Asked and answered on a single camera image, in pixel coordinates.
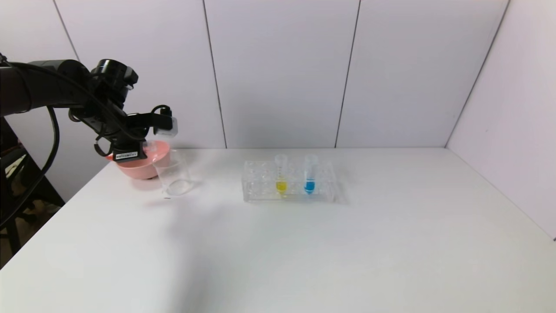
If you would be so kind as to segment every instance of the test tube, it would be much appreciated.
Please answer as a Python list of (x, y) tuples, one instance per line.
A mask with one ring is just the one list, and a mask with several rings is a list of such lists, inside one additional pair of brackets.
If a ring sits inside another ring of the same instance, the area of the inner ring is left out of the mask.
[(274, 157), (276, 163), (276, 190), (283, 194), (287, 190), (286, 171), (287, 171), (287, 155), (279, 154)]
[(314, 154), (305, 156), (305, 192), (307, 194), (315, 191), (315, 176), (319, 166), (319, 158)]

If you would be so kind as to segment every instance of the black cable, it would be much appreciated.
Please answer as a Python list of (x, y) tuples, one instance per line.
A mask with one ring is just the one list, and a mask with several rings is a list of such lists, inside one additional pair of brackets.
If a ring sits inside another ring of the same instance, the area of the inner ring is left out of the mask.
[(41, 169), (41, 172), (38, 174), (37, 179), (31, 184), (23, 195), (20, 195), (17, 199), (16, 205), (14, 206), (13, 210), (7, 214), (7, 217), (2, 218), (0, 221), (0, 228), (4, 226), (4, 224), (9, 221), (19, 210), (19, 208), (24, 204), (24, 202), (29, 198), (33, 190), (38, 186), (41, 182), (42, 178), (54, 162), (54, 158), (56, 157), (56, 153), (58, 152), (58, 147), (60, 145), (60, 128), (58, 126), (58, 120), (56, 119), (56, 113), (52, 107), (47, 107), (48, 114), (50, 115), (50, 120), (52, 121), (52, 129), (54, 130), (54, 144), (52, 145), (52, 150), (50, 151), (50, 155), (46, 160), (46, 163)]
[(97, 138), (95, 138), (95, 144), (93, 145), (95, 147), (95, 151), (97, 152), (97, 154), (99, 154), (101, 157), (107, 157), (112, 153), (113, 150), (113, 142), (110, 142), (110, 147), (108, 148), (108, 152), (104, 152), (101, 149), (101, 146), (98, 145), (98, 141), (101, 140), (101, 138), (104, 138), (104, 133), (106, 131), (106, 124), (102, 124), (101, 126), (101, 131), (98, 132), (98, 136)]
[(23, 68), (23, 69), (35, 70), (35, 71), (42, 72), (42, 73), (45, 73), (45, 74), (48, 74), (48, 75), (52, 75), (52, 76), (55, 76), (55, 77), (65, 81), (65, 82), (67, 82), (68, 84), (72, 85), (73, 87), (77, 88), (79, 91), (84, 93), (91, 100), (93, 100), (102, 110), (104, 110), (106, 112), (106, 114), (108, 114), (108, 116), (110, 116), (112, 118), (112, 120), (114, 120), (114, 122), (120, 128), (120, 130), (124, 134), (126, 134), (129, 138), (134, 139), (134, 140), (143, 140), (143, 139), (145, 139), (145, 137), (140, 137), (140, 136), (137, 136), (135, 134), (132, 134), (131, 131), (129, 131), (127, 129), (127, 127), (122, 124), (122, 122), (118, 119), (118, 117), (116, 115), (114, 115), (114, 113), (104, 105), (104, 103), (100, 102), (99, 99), (97, 99), (94, 95), (92, 95), (88, 90), (83, 88), (81, 85), (74, 82), (72, 79), (69, 79), (69, 78), (67, 78), (67, 77), (65, 77), (65, 76), (63, 76), (63, 75), (61, 75), (57, 72), (51, 71), (51, 70), (46, 69), (44, 67), (40, 67), (40, 66), (36, 66), (36, 65), (32, 65), (32, 64), (14, 62), (14, 63), (12, 63), (12, 65)]
[(73, 116), (73, 114), (71, 114), (71, 109), (68, 110), (68, 118), (70, 119), (70, 121), (76, 122), (76, 123), (79, 123), (81, 121), (80, 119)]
[(168, 110), (169, 110), (169, 109), (170, 109), (170, 107), (169, 107), (169, 106), (167, 106), (167, 105), (164, 105), (164, 104), (161, 104), (161, 105), (157, 105), (157, 106), (155, 106), (155, 108), (154, 108), (154, 109), (152, 109), (151, 113), (154, 113), (154, 112), (156, 112), (156, 110), (158, 110), (158, 109), (168, 109)]
[(25, 92), (29, 97), (29, 107), (27, 108), (27, 110), (18, 113), (29, 112), (33, 108), (33, 97), (31, 96), (31, 88), (29, 88), (29, 84), (27, 83), (27, 80), (25, 80), (23, 73), (21, 73), (21, 71), (17, 67), (13, 66), (10, 62), (8, 62), (8, 58), (6, 58), (5, 55), (0, 53), (0, 64), (2, 63), (5, 63), (7, 66), (13, 68), (16, 71), (17, 75), (19, 75), (19, 77), (23, 81), (23, 88), (25, 89)]

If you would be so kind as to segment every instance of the clear beaker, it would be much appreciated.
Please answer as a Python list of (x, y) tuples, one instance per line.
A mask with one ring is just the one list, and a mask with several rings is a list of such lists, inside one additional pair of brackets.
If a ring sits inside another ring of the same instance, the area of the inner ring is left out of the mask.
[(159, 160), (153, 160), (152, 165), (158, 173), (162, 189), (168, 195), (181, 195), (193, 186), (183, 152), (170, 150)]

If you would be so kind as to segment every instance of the test tube with blue liquid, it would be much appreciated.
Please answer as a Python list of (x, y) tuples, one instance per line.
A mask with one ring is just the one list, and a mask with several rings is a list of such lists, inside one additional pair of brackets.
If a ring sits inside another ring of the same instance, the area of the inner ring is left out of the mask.
[(305, 156), (305, 192), (312, 194), (315, 191), (315, 177), (319, 168), (319, 158), (314, 154)]

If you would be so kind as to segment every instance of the white table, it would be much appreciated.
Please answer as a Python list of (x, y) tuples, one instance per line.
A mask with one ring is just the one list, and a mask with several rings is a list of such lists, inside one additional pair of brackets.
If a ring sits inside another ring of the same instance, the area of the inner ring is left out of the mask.
[(445, 149), (333, 162), (341, 203), (244, 203), (246, 159), (187, 150), (165, 199), (109, 164), (0, 271), (0, 312), (556, 312), (556, 243)]

